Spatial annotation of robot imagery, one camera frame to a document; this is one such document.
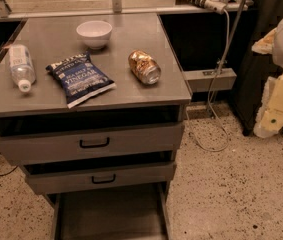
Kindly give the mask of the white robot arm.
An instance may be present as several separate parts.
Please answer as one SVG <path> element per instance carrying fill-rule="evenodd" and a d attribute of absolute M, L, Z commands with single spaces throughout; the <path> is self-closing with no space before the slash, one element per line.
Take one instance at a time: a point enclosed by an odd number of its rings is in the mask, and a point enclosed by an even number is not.
<path fill-rule="evenodd" d="M 253 44 L 252 51 L 271 54 L 273 63 L 283 69 L 283 19 Z M 272 137 L 283 128 L 283 73 L 267 79 L 261 103 L 253 132 L 260 138 Z"/>

